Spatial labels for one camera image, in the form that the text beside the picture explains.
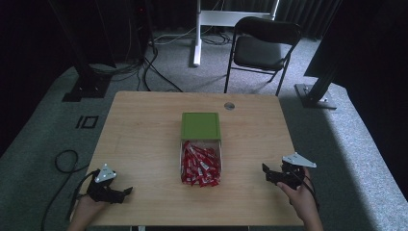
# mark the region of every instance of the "gray carpet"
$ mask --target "gray carpet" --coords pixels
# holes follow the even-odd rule
[[[406,230],[407,201],[349,101],[346,90],[333,84],[330,86],[329,93],[338,106],[335,111],[305,109],[296,95],[294,84],[316,82],[316,78],[304,77],[303,73],[318,46],[318,41],[308,39],[298,44],[279,99],[295,150],[318,164],[318,168],[312,170],[312,176],[323,225],[326,230]],[[230,45],[203,43],[199,67],[191,67],[193,47],[189,39],[157,47],[159,55],[153,65],[180,89],[223,91]],[[146,56],[149,60],[153,57],[150,48]],[[96,67],[108,69],[101,65]],[[117,75],[104,98],[84,98],[77,103],[62,102],[64,94],[75,84],[75,69],[70,68],[55,81],[0,159],[0,230],[40,229],[47,204],[67,176],[56,170],[55,157],[72,149],[79,154],[78,167],[88,164],[115,93],[119,90],[146,90],[141,75],[142,70],[139,75]],[[228,92],[274,94],[278,80],[271,84],[267,84],[267,80],[265,75],[233,71]],[[154,91],[174,90],[153,71],[147,73],[146,82]],[[98,116],[95,127],[78,127],[81,116]],[[59,163],[69,169],[73,157],[68,153]],[[45,230],[65,230],[68,226],[65,217],[70,198],[85,173],[85,170],[74,173],[67,182],[50,208]],[[129,230],[129,227],[91,227],[89,230]],[[302,227],[250,227],[250,230],[302,230]]]

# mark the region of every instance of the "human hand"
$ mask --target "human hand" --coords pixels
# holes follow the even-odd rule
[[[67,231],[82,231],[87,228],[96,215],[109,203],[104,201],[95,202],[90,196],[85,195],[79,199],[74,216]]]
[[[303,169],[305,171],[305,175],[307,176],[305,177],[304,181],[312,189],[312,184],[309,180],[309,170],[306,167]],[[304,185],[297,187],[297,190],[293,190],[291,187],[282,182],[278,182],[277,186],[288,196],[294,209],[296,210],[297,216],[303,220],[306,230],[323,230],[318,208],[316,207],[316,201],[311,192],[309,192]]]

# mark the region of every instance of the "black cable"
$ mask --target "black cable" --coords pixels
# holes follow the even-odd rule
[[[111,82],[121,82],[121,81],[127,80],[127,79],[129,79],[130,77],[132,77],[132,76],[134,76],[134,75],[136,75],[136,74],[139,74],[139,71],[140,71],[140,69],[138,68],[138,70],[136,70],[135,72],[131,73],[130,75],[128,75],[128,76],[126,76],[126,77],[123,77],[123,78],[121,78],[121,79],[112,79]]]
[[[148,68],[152,68],[153,69],[153,71],[155,71],[162,79],[164,79],[166,82],[168,82],[169,84],[171,84],[172,86],[174,86],[177,90],[179,90],[180,92],[183,92],[179,87],[177,87],[173,82],[171,82],[170,80],[168,80],[162,73],[160,73],[157,69],[156,69],[156,67],[151,63],[151,62],[149,62],[147,59],[146,59],[146,61],[147,61],[147,63],[148,63]]]
[[[214,40],[205,38],[205,37],[209,37],[209,36],[221,37],[221,38],[222,38],[222,41],[214,41]],[[223,34],[223,33],[210,34],[210,35],[202,36],[202,37],[201,37],[201,40],[202,40],[203,42],[207,43],[207,44],[210,44],[210,45],[226,45],[226,44],[232,42],[231,38],[230,38],[228,35]]]
[[[310,186],[309,186],[308,184],[306,184],[306,182],[305,182],[303,179],[300,179],[300,177],[299,177],[298,175],[296,175],[296,173],[294,173],[290,167],[289,167],[289,172],[290,172],[291,174],[293,174],[294,177],[296,177],[297,180],[301,181],[302,184],[306,187],[306,189],[310,192],[310,194],[312,195],[313,199],[315,200],[316,208],[317,208],[318,211],[319,211],[320,205],[319,205],[318,199],[317,199],[317,197],[316,197],[316,190],[312,190],[312,189],[310,188]],[[310,181],[310,183],[312,184],[312,187],[313,187],[313,189],[314,189],[315,187],[314,187],[314,185],[313,185],[312,180],[311,180],[307,175],[305,175],[305,177]]]
[[[143,80],[143,84],[146,87],[147,91],[152,91],[149,88],[149,86],[147,85],[146,75],[147,75],[147,71],[149,70],[150,66],[153,64],[153,62],[156,60],[156,58],[157,58],[157,56],[159,54],[156,47],[153,47],[153,54],[154,54],[154,57],[153,57],[152,61],[148,62],[147,67],[144,69],[143,76],[141,77],[141,79]]]
[[[71,203],[69,204],[69,209],[68,209],[68,212],[66,213],[66,219],[69,219],[69,217],[70,217],[70,215],[71,215],[71,212],[72,212],[72,209],[74,208],[75,201],[85,195],[85,194],[82,194],[82,195],[77,196],[77,195],[79,194],[79,190],[81,189],[82,184],[84,184],[84,182],[88,179],[88,177],[92,176],[95,172],[96,172],[96,170],[95,170],[95,171],[92,171],[92,172],[90,172],[90,173],[88,173],[88,174],[80,181],[80,183],[78,184],[77,188],[76,188],[75,191],[74,191],[74,195],[73,195],[72,198],[71,198]]]
[[[58,161],[59,161],[59,159],[61,158],[61,156],[63,156],[63,155],[66,154],[66,153],[72,153],[72,154],[74,154],[74,157],[75,157],[74,165],[73,165],[73,167],[72,167],[70,170],[63,170],[63,169],[61,169],[60,166],[59,166],[59,163],[58,163]],[[76,168],[77,165],[78,165],[78,159],[79,159],[78,153],[77,153],[76,151],[74,151],[74,150],[71,150],[71,149],[67,149],[67,150],[65,150],[65,151],[62,151],[62,152],[60,152],[60,153],[55,157],[55,159],[54,159],[54,165],[55,165],[55,168],[57,169],[57,171],[59,171],[59,172],[61,172],[61,173],[68,174],[68,176],[66,176],[66,178],[65,178],[65,180],[64,180],[64,182],[63,182],[63,184],[60,186],[60,188],[57,190],[57,192],[56,192],[56,193],[54,194],[54,196],[52,197],[51,201],[48,203],[48,205],[47,205],[47,207],[46,207],[46,209],[45,209],[44,215],[43,215],[43,217],[42,217],[41,230],[45,230],[45,229],[44,229],[45,220],[46,220],[46,218],[47,218],[47,215],[48,215],[48,212],[49,212],[49,210],[50,210],[50,208],[51,208],[51,205],[54,203],[54,201],[55,201],[55,199],[57,198],[57,196],[58,196],[58,195],[60,194],[60,192],[63,190],[64,186],[66,185],[66,183],[68,182],[68,180],[71,178],[72,174],[75,173],[75,172],[78,172],[78,171],[80,171],[80,170],[83,170],[83,169],[85,169],[85,168],[87,168],[87,167],[89,166],[89,165],[85,165],[85,166],[83,166],[83,167]]]

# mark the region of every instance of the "chair backrest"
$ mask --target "chair backrest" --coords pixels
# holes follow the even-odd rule
[[[301,28],[295,23],[272,21],[254,16],[244,17],[238,21],[235,32],[243,32],[267,42],[288,45],[297,45],[301,39]]]

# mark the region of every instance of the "stand base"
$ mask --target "stand base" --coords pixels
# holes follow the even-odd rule
[[[294,88],[297,91],[297,95],[302,101],[304,108],[319,108],[319,109],[331,109],[336,110],[337,106],[333,102],[332,97],[329,92],[327,92],[321,100],[318,102],[311,102],[308,93],[312,89],[313,85],[296,84]]]
[[[82,98],[103,98],[111,83],[112,75],[98,75],[91,87],[84,88],[84,80],[79,77],[71,92],[66,93],[63,102],[80,102]]]

